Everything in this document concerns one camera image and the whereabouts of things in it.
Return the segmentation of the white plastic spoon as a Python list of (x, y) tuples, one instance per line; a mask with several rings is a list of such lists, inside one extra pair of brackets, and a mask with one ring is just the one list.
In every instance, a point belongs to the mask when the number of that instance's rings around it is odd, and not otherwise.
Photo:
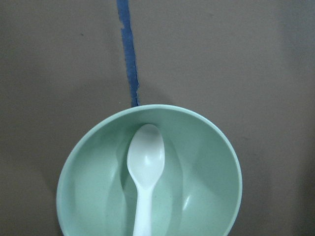
[(165, 166), (162, 135), (152, 124), (141, 126), (127, 152), (127, 169), (137, 189), (134, 236), (152, 234), (152, 198)]

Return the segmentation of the green bowl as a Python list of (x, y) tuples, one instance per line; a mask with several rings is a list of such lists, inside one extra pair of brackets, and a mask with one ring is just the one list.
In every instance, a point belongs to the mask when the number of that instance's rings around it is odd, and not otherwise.
[(74, 147), (57, 187), (65, 236), (130, 236), (137, 191), (127, 169), (134, 133), (161, 132), (165, 168), (153, 193), (155, 236), (225, 236), (237, 217), (242, 175), (224, 134), (203, 116), (171, 105), (143, 105), (93, 127)]

